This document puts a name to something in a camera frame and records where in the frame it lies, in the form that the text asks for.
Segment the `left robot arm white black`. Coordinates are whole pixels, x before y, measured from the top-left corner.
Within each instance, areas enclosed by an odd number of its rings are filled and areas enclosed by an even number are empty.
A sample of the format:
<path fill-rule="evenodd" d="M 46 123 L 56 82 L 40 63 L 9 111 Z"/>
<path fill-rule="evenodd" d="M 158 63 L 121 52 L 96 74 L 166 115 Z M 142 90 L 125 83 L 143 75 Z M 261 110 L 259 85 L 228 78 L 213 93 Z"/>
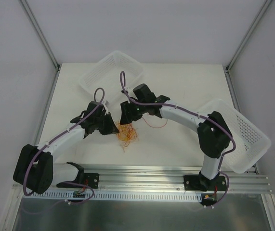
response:
<path fill-rule="evenodd" d="M 84 175 L 79 165 L 70 162 L 65 164 L 62 171 L 55 173 L 54 162 L 67 149 L 96 130 L 103 136 L 119 133 L 105 105 L 92 101 L 86 110 L 73 118 L 68 126 L 50 141 L 25 145 L 13 174 L 13 180 L 23 186 L 24 195 L 42 194 L 54 183 L 80 187 L 84 183 Z"/>

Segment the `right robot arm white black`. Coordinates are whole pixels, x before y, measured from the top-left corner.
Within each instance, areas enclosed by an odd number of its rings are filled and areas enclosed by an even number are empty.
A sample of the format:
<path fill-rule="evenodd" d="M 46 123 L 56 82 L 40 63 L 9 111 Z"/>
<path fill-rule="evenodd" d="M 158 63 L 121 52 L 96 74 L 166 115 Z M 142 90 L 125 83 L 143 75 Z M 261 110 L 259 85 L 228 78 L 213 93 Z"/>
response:
<path fill-rule="evenodd" d="M 174 121 L 194 131 L 204 159 L 196 180 L 189 181 L 189 185 L 204 192 L 212 189 L 217 183 L 225 150 L 234 141 L 223 116 L 217 111 L 207 115 L 191 112 L 167 96 L 155 96 L 146 84 L 135 87 L 133 93 L 133 98 L 129 97 L 120 104 L 120 124 L 130 124 L 141 119 L 144 114 L 149 114 Z"/>

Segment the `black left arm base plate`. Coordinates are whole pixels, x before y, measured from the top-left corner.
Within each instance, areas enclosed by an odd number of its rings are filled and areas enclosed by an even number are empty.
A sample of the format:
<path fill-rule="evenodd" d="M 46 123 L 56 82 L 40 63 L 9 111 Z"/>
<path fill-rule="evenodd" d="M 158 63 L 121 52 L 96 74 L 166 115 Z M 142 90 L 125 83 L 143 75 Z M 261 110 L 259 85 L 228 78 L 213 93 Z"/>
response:
<path fill-rule="evenodd" d="M 84 185 L 89 186 L 93 189 L 98 188 L 100 174 L 98 173 L 78 173 L 74 180 L 69 180 L 66 183 L 62 181 L 56 184 L 57 188 L 83 188 Z"/>

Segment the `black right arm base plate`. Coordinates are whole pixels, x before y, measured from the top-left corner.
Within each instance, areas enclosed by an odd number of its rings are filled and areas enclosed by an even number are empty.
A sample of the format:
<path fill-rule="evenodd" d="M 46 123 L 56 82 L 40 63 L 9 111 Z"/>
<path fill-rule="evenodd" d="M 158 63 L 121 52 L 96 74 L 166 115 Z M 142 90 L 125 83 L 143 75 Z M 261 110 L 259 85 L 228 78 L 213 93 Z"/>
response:
<path fill-rule="evenodd" d="M 218 174 L 210 180 L 202 175 L 184 175 L 183 184 L 185 191 L 220 191 L 227 189 L 226 178 Z"/>

